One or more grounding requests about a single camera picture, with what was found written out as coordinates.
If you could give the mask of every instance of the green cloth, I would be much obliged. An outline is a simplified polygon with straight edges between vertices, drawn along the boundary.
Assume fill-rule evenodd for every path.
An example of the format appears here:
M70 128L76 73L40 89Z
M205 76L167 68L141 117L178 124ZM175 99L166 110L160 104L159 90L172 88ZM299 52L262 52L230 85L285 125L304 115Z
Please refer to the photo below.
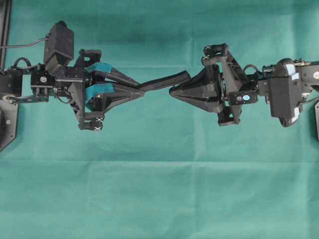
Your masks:
M319 59L316 0L13 0L8 44L64 20L139 82L202 65L226 42L241 66ZM43 43L9 49L43 61ZM31 94L29 77L25 95ZM17 139L0 153L1 239L316 239L319 143L312 105L283 128L263 98L241 123L178 101L168 89L109 111L80 131L69 105L21 105Z

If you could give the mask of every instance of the metal frame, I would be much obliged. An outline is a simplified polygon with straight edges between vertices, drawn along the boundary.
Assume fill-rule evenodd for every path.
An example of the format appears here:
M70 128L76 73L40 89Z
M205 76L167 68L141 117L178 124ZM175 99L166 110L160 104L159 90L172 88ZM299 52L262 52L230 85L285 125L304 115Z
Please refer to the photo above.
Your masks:
M5 46L8 38L11 0L0 0L0 40L1 46ZM4 68L5 48L0 50L0 67Z
M7 44L11 0L0 0L0 44L5 46ZM4 68L6 49L0 49L0 67ZM18 116L18 104L10 104L6 101L0 101L1 120L0 127L0 151L3 150L16 136L16 124Z

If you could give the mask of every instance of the cable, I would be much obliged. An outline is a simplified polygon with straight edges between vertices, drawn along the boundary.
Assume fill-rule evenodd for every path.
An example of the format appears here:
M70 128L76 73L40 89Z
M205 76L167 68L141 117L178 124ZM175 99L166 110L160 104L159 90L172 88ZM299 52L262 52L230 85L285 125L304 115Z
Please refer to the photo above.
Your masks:
M248 64L247 66L245 66L244 69L243 69L243 71L245 72L248 68L254 68L258 74L262 74L262 73L258 70L257 66L255 66L255 65L253 65L253 64Z
M70 92L68 92L66 88L63 88L63 90L64 90L65 94L67 94L67 95L70 97L70 99L69 99L68 101L63 101L63 100L61 100L61 98L60 98L59 96L57 96L57 95L55 95L55 97L56 97L60 102L62 102L62 103L64 103L64 104L69 104L69 103L71 103L72 100L73 100L73 98L71 97Z
M34 42L32 42L32 43L29 43L29 44L24 44L24 45L14 45L14 46L0 46L0 48L19 48L19 47L29 47L29 46L33 46L33 45L35 45L35 44L37 44L37 43L39 43L39 42L41 42L41 41L46 41L47 39L49 39L49 38L47 38L47 37L43 37L43 38L40 38L40 39L38 39L38 40L36 40L36 41L34 41Z
M18 58L18 59L14 62L13 66L18 66L19 61L24 61L27 66L31 66L31 62L30 62L29 59L27 59L26 57L20 57L20 58Z
M318 97L314 97L313 99L308 100L308 101L301 101L301 102L299 102L299 104L300 105L308 104L308 103L311 103L311 102L316 101L316 100L319 100L319 96Z
M71 103L72 102L72 98L70 98L68 101L63 101L63 100L61 100L61 98L59 97L59 96L57 96L57 95L54 95L60 102L62 102L62 103L64 103L64 104L69 104L69 103Z

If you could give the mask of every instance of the robotic arm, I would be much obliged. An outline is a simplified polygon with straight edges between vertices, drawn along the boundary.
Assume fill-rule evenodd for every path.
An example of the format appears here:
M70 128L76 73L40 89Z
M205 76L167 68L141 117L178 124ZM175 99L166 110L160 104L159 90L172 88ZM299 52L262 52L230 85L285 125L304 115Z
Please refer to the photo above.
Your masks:
M319 91L319 62L283 59L262 71L254 65L242 69L227 44L206 46L201 59L204 69L193 78L183 71L142 84L100 62L100 50L80 50L74 66L69 66L74 57L74 33L63 21L31 44L0 48L26 47L43 40L43 64L31 65L21 57L5 71L0 69L0 151L15 138L19 104L48 102L51 96L71 106L80 130L94 131L102 130L105 113L113 107L166 87L172 87L171 96L217 113L220 126L239 124L242 105L257 102L258 96L265 97L271 116L284 127L297 121L303 104L319 100L307 101L313 90ZM19 67L20 61L27 66ZM246 74L251 67L255 73ZM21 95L26 74L31 75L31 96ZM316 116L319 119L319 105Z
M74 33L60 21L45 38L44 64L31 65L24 57L0 74L0 151L15 138L18 105L48 102L51 96L69 104L81 130L100 131L105 113L115 106L143 97L145 92L181 84L190 75L181 73L138 83L111 64L100 62L100 50L80 50L74 66L68 66L74 55ZM18 67L24 61L26 67ZM21 96L23 75L31 75L33 95Z
M220 126L239 124L242 105L256 103L258 96L265 97L271 116L278 118L284 127L297 121L303 104L319 100L307 101L313 90L319 90L319 62L287 58L276 65L264 66L262 71L254 65L242 69L227 44L206 46L201 61L204 69L189 82L172 87L169 93L181 101L217 113ZM249 67L256 70L254 74L245 74Z

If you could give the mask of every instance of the metal bracket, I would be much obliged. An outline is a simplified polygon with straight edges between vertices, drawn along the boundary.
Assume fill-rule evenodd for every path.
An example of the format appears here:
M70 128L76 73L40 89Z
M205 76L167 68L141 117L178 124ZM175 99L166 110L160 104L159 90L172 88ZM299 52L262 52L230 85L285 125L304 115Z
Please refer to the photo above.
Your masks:
M0 101L0 151L15 139L18 104Z

